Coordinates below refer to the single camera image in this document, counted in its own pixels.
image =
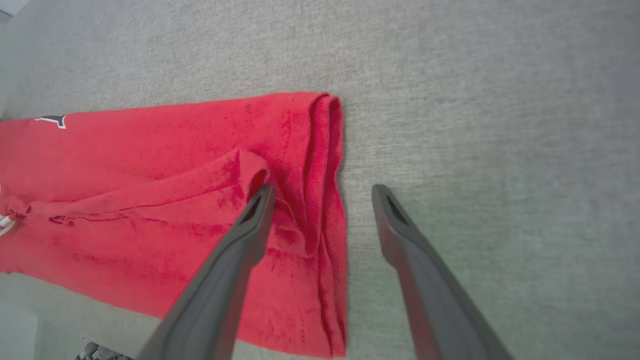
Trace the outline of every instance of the red sweatpants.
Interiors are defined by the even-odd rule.
[[[263,183],[265,257],[238,338],[344,356],[342,110],[327,94],[72,113],[0,124],[0,270],[163,317]]]

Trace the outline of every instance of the fabric fold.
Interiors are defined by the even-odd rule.
[[[163,317],[262,184],[276,188],[238,338],[346,351],[342,112],[327,94],[73,113],[0,124],[0,270]]]

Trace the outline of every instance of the floor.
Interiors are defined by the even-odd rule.
[[[0,0],[0,12],[16,16],[29,0]]]
[[[90,340],[0,300],[0,358],[73,360]]]
[[[31,0],[27,10],[0,31],[5,120],[295,90],[342,99],[350,359],[415,358],[380,254],[374,183],[393,189],[517,359],[640,358],[637,0]],[[153,329],[44,288],[14,299],[131,351]]]

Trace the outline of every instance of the drawstring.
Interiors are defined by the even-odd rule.
[[[15,220],[11,220],[11,218],[9,218],[9,216],[2,216],[0,215],[1,220],[0,220],[0,236],[4,235],[5,233],[7,233],[9,230],[11,230],[11,228],[15,225]]]

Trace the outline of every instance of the logo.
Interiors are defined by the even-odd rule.
[[[66,129],[67,127],[65,126],[65,117],[67,116],[66,115],[50,115],[50,116],[38,117],[36,120],[55,122],[56,124],[58,124],[58,127],[60,129]]]

